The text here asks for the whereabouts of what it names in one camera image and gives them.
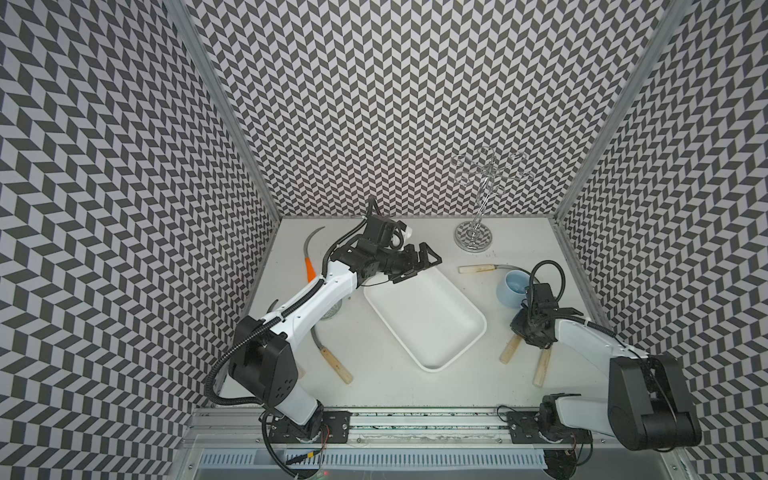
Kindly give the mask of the white plastic storage box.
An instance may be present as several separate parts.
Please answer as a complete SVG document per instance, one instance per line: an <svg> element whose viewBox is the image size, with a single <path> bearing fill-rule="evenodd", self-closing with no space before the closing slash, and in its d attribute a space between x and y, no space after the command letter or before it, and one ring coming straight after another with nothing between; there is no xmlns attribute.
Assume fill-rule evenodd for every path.
<svg viewBox="0 0 768 480"><path fill-rule="evenodd" d="M374 278L364 297L421 370L445 370L486 333L485 315L439 269L398 284L382 278Z"/></svg>

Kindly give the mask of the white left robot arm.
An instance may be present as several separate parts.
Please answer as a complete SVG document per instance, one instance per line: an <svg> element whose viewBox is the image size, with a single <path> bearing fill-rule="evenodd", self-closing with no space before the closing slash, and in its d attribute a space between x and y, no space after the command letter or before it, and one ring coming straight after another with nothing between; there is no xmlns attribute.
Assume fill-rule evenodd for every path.
<svg viewBox="0 0 768 480"><path fill-rule="evenodd" d="M296 295L260 317L244 317L233 345L207 374L203 392L213 404L258 404L287 420L300 437L315 439L323 405L298 384L294 350L339 301L382 274L394 284L441 264L427 243L409 243L405 223L369 213L325 252L320 271Z"/></svg>

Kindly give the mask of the light blue mug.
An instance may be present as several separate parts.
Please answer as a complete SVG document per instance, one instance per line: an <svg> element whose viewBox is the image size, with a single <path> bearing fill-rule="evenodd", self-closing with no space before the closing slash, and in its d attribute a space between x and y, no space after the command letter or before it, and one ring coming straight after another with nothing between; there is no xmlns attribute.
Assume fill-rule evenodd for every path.
<svg viewBox="0 0 768 480"><path fill-rule="evenodd" d="M496 297L505 307L520 308L526 299L530 275L522 270L509 270L496 287Z"/></svg>

